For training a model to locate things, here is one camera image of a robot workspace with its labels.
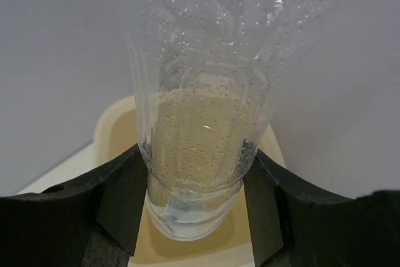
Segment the clear plastic bottle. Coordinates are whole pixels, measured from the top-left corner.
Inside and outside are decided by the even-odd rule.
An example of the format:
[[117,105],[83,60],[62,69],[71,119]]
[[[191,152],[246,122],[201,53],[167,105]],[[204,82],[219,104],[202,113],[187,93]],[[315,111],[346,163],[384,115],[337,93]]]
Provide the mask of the clear plastic bottle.
[[212,233],[241,189],[284,73],[335,0],[118,0],[155,227]]

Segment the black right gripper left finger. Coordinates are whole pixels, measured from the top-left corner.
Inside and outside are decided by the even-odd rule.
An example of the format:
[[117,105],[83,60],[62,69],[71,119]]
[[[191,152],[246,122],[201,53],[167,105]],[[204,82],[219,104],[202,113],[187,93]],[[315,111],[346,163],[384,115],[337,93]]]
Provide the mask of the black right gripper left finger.
[[138,146],[40,193],[1,198],[2,266],[127,266],[147,169]]

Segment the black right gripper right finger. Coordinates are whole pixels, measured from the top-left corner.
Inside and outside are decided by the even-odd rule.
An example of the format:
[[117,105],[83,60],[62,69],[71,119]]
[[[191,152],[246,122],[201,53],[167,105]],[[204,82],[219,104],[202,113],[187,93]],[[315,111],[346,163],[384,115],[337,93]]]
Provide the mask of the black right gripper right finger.
[[399,265],[398,191],[347,198],[258,152],[244,192],[256,266]]

